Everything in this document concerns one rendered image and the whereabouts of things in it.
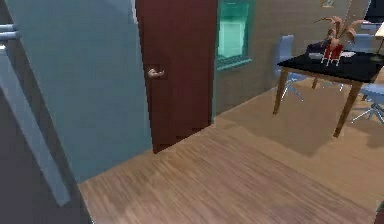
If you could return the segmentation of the black top wooden dining table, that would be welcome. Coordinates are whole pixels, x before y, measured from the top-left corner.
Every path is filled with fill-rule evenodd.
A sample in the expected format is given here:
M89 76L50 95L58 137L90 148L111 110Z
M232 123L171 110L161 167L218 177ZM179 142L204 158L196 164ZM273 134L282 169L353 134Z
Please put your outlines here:
M301 54L279 62L278 66L281 67L281 73L273 109L274 115L279 112L289 72L351 86L333 133L334 137L338 137L362 86L374 83L380 70L384 67L384 55L356 52L352 57L342 57L338 65L332 65L331 63L323 63L320 60L312 60L308 54Z

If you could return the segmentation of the dark red room door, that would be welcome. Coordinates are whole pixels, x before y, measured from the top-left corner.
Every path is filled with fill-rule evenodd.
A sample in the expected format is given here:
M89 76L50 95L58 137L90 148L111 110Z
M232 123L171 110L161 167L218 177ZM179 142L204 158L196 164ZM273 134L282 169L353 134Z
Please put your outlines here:
M136 0L152 137L158 153L212 123L218 0ZM150 69L165 71L149 78Z

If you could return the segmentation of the green framed window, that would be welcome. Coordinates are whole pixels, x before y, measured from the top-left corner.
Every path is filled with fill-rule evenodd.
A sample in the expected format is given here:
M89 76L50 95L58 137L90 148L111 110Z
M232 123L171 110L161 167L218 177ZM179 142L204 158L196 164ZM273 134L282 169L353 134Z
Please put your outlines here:
M249 39L256 0L219 0L216 67L228 70L252 61Z

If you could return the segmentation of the blue chair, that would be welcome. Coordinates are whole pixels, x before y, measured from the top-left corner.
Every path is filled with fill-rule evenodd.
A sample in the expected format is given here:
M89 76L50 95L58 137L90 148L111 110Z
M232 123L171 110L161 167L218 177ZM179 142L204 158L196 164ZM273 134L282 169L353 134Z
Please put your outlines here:
M362 108L362 113L351 120L356 120L367 115L367 119L376 116L384 125L384 84L365 84L360 92L367 96L367 100L371 103L369 107Z
M355 43L349 42L346 45L347 51L373 53L374 34L380 28L380 23L362 23L360 28L362 33L355 35Z
M276 47L276 54L275 54L274 67L273 67L273 71L276 77L279 77L281 74L281 67L278 66L278 63L292 58L293 41L294 41L293 34L283 35L279 39L279 42ZM304 79L305 79L304 75L294 73L294 72L289 72L282 97L285 97L286 93L290 91L294 93L296 96L298 96L301 101L303 101L304 98L302 94L293 86L293 84L295 82L303 81Z

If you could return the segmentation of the brown plant in red pot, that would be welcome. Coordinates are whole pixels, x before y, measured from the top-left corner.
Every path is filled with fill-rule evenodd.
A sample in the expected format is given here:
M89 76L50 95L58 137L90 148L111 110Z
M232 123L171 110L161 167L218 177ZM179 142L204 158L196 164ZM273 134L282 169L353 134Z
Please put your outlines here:
M357 35L355 27L362 23L366 23L366 20L354 20L351 23L344 24L339 16L330 16L321 18L321 21L329 21L333 25L332 28L328 29L326 37L321 42L321 45L324 45L325 42L328 41L321 62L325 62L326 65L336 62L336 65L339 65L340 57L344 50L344 45L341 43L341 39L346 38L349 42L354 44Z

